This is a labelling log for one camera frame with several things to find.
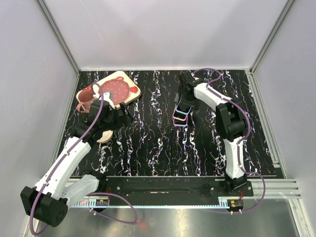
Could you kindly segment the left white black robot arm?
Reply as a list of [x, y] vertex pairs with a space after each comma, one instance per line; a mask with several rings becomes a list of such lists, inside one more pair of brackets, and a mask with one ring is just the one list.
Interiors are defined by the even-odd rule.
[[57, 227], [68, 209], [84, 196], [102, 195], [107, 184], [97, 172], [84, 175], [66, 187], [66, 183], [80, 161], [101, 139], [105, 131], [129, 126], [134, 119], [126, 104], [113, 108], [109, 102], [96, 100], [89, 113], [79, 120], [70, 134], [65, 147], [47, 173], [33, 186], [25, 186], [20, 193], [24, 210], [31, 219], [36, 218], [51, 227]]

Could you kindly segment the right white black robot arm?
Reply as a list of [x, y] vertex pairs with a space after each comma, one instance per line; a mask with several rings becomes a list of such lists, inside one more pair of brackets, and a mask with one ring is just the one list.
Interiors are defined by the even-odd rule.
[[189, 71], [179, 75], [172, 115], [175, 126], [187, 126], [188, 116], [201, 102], [215, 111], [215, 127], [224, 141], [226, 154], [225, 180], [222, 187], [228, 195], [235, 196], [246, 185], [247, 174], [243, 165], [243, 141], [250, 133], [250, 121], [242, 103], [223, 95], [205, 79], [195, 79]]

